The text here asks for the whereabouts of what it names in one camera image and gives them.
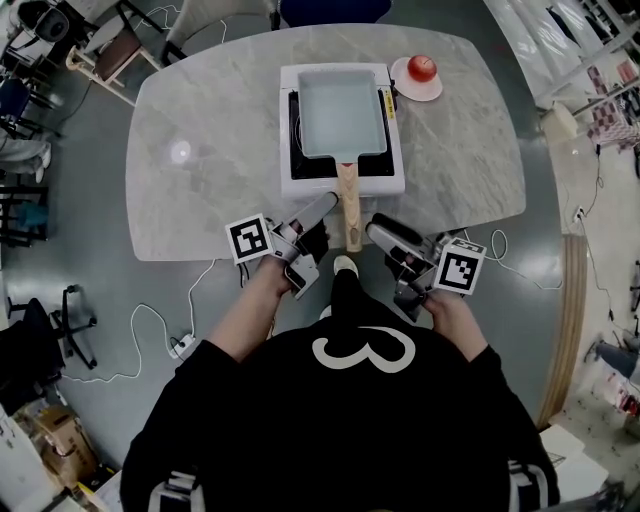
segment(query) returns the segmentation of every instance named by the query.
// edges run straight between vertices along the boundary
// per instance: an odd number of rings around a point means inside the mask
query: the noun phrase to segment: power strip
[[[196,341],[196,339],[191,336],[191,334],[185,334],[184,337],[169,351],[169,355],[172,359],[178,359],[194,341]]]

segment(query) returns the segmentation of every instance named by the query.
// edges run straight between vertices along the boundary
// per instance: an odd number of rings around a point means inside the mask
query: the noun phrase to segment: wooden chair
[[[123,94],[122,91],[125,86],[118,80],[118,75],[131,64],[138,55],[144,57],[158,71],[163,68],[142,46],[135,32],[125,27],[111,44],[107,46],[104,52],[100,54],[96,61],[89,58],[74,46],[71,48],[69,55],[67,55],[66,64],[68,69],[79,71],[89,78],[89,80],[100,84],[121,100],[135,107],[135,101]]]

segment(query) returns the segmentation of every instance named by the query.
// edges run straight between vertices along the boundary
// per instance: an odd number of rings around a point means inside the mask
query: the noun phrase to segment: wooden handle
[[[362,217],[360,215],[360,188],[358,187],[358,164],[336,164],[338,184],[342,196],[347,251],[362,250]]]

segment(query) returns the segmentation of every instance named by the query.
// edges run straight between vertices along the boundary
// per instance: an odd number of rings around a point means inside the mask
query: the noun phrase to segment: frying pan
[[[344,210],[347,251],[362,250],[358,157],[387,150],[374,74],[308,71],[298,76],[302,153],[333,157]]]

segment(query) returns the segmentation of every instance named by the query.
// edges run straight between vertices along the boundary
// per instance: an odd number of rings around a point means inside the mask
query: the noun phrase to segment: white cable
[[[148,13],[147,13],[147,17],[151,16],[152,14],[155,14],[159,11],[164,11],[164,27],[161,27],[162,30],[171,30],[172,27],[169,26],[169,8],[172,8],[174,11],[176,11],[176,14],[179,14],[180,11],[177,9],[177,7],[173,4],[171,5],[165,5],[164,7],[155,7],[154,9],[151,9]],[[136,25],[136,28],[134,28],[133,30],[136,31],[138,30],[138,27],[140,27],[140,25],[144,25],[145,27],[151,27],[151,25],[149,25],[146,21],[144,20],[140,20],[138,22],[138,24]]]
[[[136,352],[138,352],[138,371],[136,372],[135,375],[127,375],[126,373],[116,373],[113,376],[111,376],[109,379],[103,379],[102,377],[96,377],[94,379],[89,379],[89,380],[84,380],[84,379],[77,379],[74,377],[69,377],[68,375],[62,375],[63,378],[68,379],[68,380],[72,380],[74,382],[83,382],[84,384],[89,384],[90,382],[104,382],[105,384],[109,384],[109,382],[111,382],[113,379],[115,379],[116,377],[122,377],[125,379],[137,379],[140,376],[140,372],[142,371],[142,353],[140,352],[140,345],[138,344],[138,338],[136,337],[136,331],[133,328],[133,317],[136,315],[136,312],[140,309],[140,308],[146,308],[149,311],[151,311],[153,314],[155,314],[160,321],[162,322],[162,328],[164,329],[164,341],[165,341],[165,345],[167,347],[167,352],[170,352],[171,349],[169,347],[169,340],[167,338],[167,323],[164,321],[164,318],[162,318],[162,315],[160,313],[158,313],[155,309],[153,309],[151,306],[147,306],[146,304],[138,304],[136,306],[136,309],[133,310],[133,313],[131,313],[131,320],[130,320],[130,325],[131,325],[131,335],[133,336],[133,343],[136,347]]]
[[[196,286],[198,286],[198,283],[202,280],[202,278],[205,275],[207,275],[207,272],[209,272],[209,270],[211,270],[215,264],[216,264],[216,260],[214,258],[213,261],[211,262],[211,265],[207,267],[207,270],[205,270],[202,274],[200,274],[200,277],[196,280],[195,283],[193,283],[193,286],[189,288],[189,292],[187,293],[187,297],[189,298],[189,312],[191,313],[191,337],[192,338],[196,337],[196,323],[195,323],[195,320],[193,319],[193,299],[191,297],[191,292]]]
[[[224,43],[224,38],[227,35],[227,24],[224,22],[224,20],[220,20],[220,23],[224,25],[224,31],[222,32],[222,41],[220,41],[220,44],[222,44]]]
[[[196,325],[195,325],[195,320],[193,317],[193,299],[191,297],[191,292],[193,291],[193,289],[198,286],[198,283],[202,280],[202,278],[207,274],[207,272],[209,272],[209,270],[211,270],[213,268],[213,266],[216,264],[216,260],[214,259],[211,262],[211,265],[209,265],[207,267],[207,269],[200,274],[200,277],[198,277],[198,279],[196,280],[195,283],[193,283],[193,286],[191,286],[191,288],[189,288],[189,292],[187,294],[188,298],[189,298],[189,309],[191,312],[191,337],[195,338],[196,335]],[[74,381],[74,382],[83,382],[85,384],[88,384],[90,382],[104,382],[105,384],[109,384],[109,382],[111,382],[113,379],[115,379],[116,377],[123,377],[125,379],[137,379],[140,376],[140,372],[142,371],[142,353],[140,352],[140,345],[138,344],[138,338],[136,337],[136,331],[133,328],[133,318],[136,316],[136,313],[138,312],[138,310],[140,308],[145,308],[148,309],[149,311],[151,311],[154,315],[156,315],[160,321],[162,322],[162,329],[164,331],[164,344],[165,347],[167,349],[167,352],[169,354],[169,356],[171,356],[171,352],[174,351],[173,347],[171,347],[169,345],[169,337],[167,336],[167,323],[165,322],[164,318],[162,317],[162,315],[160,313],[158,313],[155,309],[153,309],[151,306],[148,306],[146,304],[138,304],[136,306],[136,308],[133,310],[133,313],[131,313],[131,319],[129,321],[129,324],[131,326],[131,336],[133,337],[133,343],[136,347],[136,352],[138,352],[138,371],[136,372],[135,375],[127,375],[125,373],[116,373],[114,375],[112,375],[109,379],[103,379],[102,377],[96,377],[94,379],[89,379],[89,380],[84,380],[84,379],[79,379],[79,378],[75,378],[75,377],[69,377],[68,375],[62,375],[63,378]]]
[[[502,238],[504,238],[504,252],[500,256],[498,256],[498,253],[496,252],[496,245],[495,245],[495,236],[496,236],[497,233],[500,233],[502,235]],[[466,229],[464,230],[464,236],[467,237],[467,241],[471,242],[471,240],[469,239],[469,235],[467,234],[467,230]],[[521,272],[517,271],[515,268],[508,267],[507,265],[502,263],[502,260],[505,258],[505,256],[507,255],[508,251],[509,251],[509,240],[507,239],[507,235],[501,229],[494,229],[493,233],[491,233],[491,252],[493,253],[493,257],[485,256],[485,259],[488,259],[490,261],[495,261],[502,268],[504,268],[506,270],[509,270],[510,272],[513,272],[514,274],[519,275],[520,277],[522,277],[523,279],[526,279],[527,281],[531,281],[540,290],[560,290],[563,287],[564,283],[562,281],[560,281],[560,284],[558,286],[553,286],[553,287],[542,286],[537,281],[531,279],[528,276],[525,276]]]

